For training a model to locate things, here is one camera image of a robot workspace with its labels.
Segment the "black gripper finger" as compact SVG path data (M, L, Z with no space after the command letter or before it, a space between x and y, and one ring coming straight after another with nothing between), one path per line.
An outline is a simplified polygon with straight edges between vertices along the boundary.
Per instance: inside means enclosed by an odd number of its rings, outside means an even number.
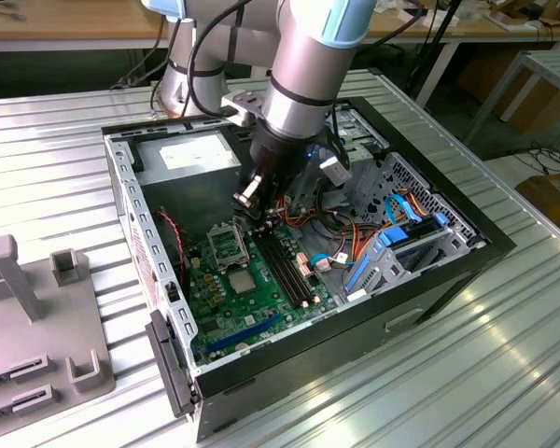
M251 219L260 219L263 215L263 180L255 174L245 187L233 194L236 212Z
M262 178L257 189L256 220L266 217L279 196L280 183L276 178Z

